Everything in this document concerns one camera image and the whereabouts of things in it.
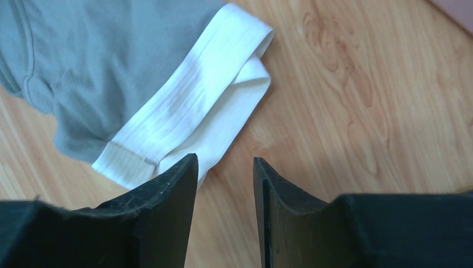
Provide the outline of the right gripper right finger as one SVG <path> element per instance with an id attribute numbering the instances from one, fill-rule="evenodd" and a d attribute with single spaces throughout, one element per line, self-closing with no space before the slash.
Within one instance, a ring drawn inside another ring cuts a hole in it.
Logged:
<path id="1" fill-rule="evenodd" d="M 472 194 L 342 194 L 324 202 L 253 162 L 263 267 L 471 267 Z"/>

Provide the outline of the grey underwear white waistband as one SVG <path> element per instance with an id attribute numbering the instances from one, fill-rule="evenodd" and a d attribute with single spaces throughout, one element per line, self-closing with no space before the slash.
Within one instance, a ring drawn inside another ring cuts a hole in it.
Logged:
<path id="1" fill-rule="evenodd" d="M 225 1 L 2 1 L 1 84 L 123 187 L 187 154 L 201 184 L 269 88 L 273 35 Z"/>

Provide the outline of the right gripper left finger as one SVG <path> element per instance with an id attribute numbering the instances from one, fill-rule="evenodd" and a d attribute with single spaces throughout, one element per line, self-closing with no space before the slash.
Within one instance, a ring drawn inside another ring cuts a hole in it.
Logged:
<path id="1" fill-rule="evenodd" d="M 184 267 L 198 175 L 189 154 L 96 208 L 1 201 L 2 267 Z"/>

